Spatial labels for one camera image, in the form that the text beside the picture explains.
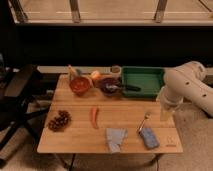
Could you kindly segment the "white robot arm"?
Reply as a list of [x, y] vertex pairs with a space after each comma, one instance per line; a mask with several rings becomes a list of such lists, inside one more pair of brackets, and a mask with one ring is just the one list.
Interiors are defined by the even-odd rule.
[[167, 121], [187, 99], [213, 117], [213, 88], [203, 82], [205, 67], [198, 61], [166, 68], [164, 85], [157, 99], [161, 105], [160, 120]]

